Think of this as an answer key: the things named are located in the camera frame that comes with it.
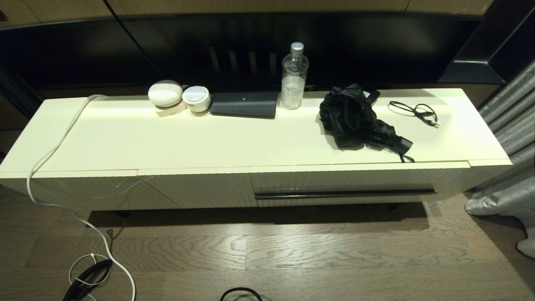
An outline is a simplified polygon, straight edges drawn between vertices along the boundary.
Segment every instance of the cabinet top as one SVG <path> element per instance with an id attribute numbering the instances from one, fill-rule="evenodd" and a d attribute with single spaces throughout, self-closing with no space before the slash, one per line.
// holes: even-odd
<path id="1" fill-rule="evenodd" d="M 373 106 L 377 118 L 414 143 L 407 155 L 416 162 L 508 161 L 461 89 L 380 92 Z M 303 106 L 296 110 L 278 107 L 273 120 L 194 115 L 189 110 L 158 117 L 146 96 L 98 97 L 89 102 L 58 151 L 36 176 L 58 171 L 98 176 L 121 171 L 157 175 L 203 173 L 202 169 L 339 170 L 341 166 L 351 169 L 354 164 L 370 163 L 413 168 L 412 163 L 401 163 L 399 156 L 387 149 L 339 150 L 319 120 L 319 104 L 326 94 L 305 93 Z M 85 99 L 44 101 L 0 165 L 0 178 L 27 172 L 59 141 Z M 388 103 L 393 100 L 410 106 L 428 104 L 442 125 L 430 127 L 416 117 L 390 111 Z"/>

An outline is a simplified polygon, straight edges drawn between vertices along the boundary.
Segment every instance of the black wall panel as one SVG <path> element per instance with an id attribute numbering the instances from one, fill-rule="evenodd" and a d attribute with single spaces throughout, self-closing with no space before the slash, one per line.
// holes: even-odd
<path id="1" fill-rule="evenodd" d="M 522 23 L 488 64 L 510 81 L 535 58 L 535 14 Z"/>
<path id="2" fill-rule="evenodd" d="M 480 20 L 354 13 L 123 19 L 162 75 L 114 20 L 103 19 L 0 31 L 0 58 L 36 87 L 166 78 L 220 91 L 265 90 L 280 86 L 281 60 L 291 42 L 301 41 L 310 85 L 435 82 Z"/>
<path id="3" fill-rule="evenodd" d="M 534 5 L 534 0 L 494 0 L 476 34 L 456 59 L 488 61 Z"/>

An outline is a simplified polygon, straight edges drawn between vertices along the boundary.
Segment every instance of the wall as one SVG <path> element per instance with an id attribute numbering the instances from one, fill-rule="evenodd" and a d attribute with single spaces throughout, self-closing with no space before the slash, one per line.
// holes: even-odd
<path id="1" fill-rule="evenodd" d="M 120 16 L 183 13 L 410 12 L 482 16 L 493 0 L 109 0 Z M 0 27 L 111 17 L 102 0 L 2 0 Z"/>
<path id="2" fill-rule="evenodd" d="M 28 118 L 0 94 L 0 131 L 23 129 L 27 123 Z"/>
<path id="3" fill-rule="evenodd" d="M 388 86 L 376 86 L 376 89 L 424 89 L 424 88 L 461 88 L 464 90 L 470 101 L 477 108 L 489 96 L 491 96 L 500 85 L 482 84 L 397 84 Z M 42 89 L 37 94 L 43 99 L 85 97 L 93 94 L 103 94 L 108 96 L 121 95 L 144 95 L 148 92 L 149 86 L 143 87 L 93 87 L 77 89 Z"/>

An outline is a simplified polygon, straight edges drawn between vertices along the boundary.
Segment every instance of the bottle cap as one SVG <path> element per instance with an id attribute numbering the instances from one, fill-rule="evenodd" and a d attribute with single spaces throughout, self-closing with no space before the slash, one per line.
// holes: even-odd
<path id="1" fill-rule="evenodd" d="M 293 42 L 292 43 L 292 48 L 290 50 L 290 52 L 295 55 L 295 54 L 301 54 L 303 53 L 303 48 L 304 48 L 304 45 L 303 43 L 301 42 Z"/>

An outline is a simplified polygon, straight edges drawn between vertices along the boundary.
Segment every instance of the black umbrella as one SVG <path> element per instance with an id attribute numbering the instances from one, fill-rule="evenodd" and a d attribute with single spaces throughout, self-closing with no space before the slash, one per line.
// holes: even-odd
<path id="1" fill-rule="evenodd" d="M 364 144 L 388 147 L 400 155 L 402 162 L 403 157 L 414 162 L 404 156 L 412 142 L 396 135 L 393 126 L 378 120 L 371 105 L 357 84 L 343 89 L 333 87 L 319 105 L 323 128 L 330 131 L 339 148 L 361 148 Z"/>

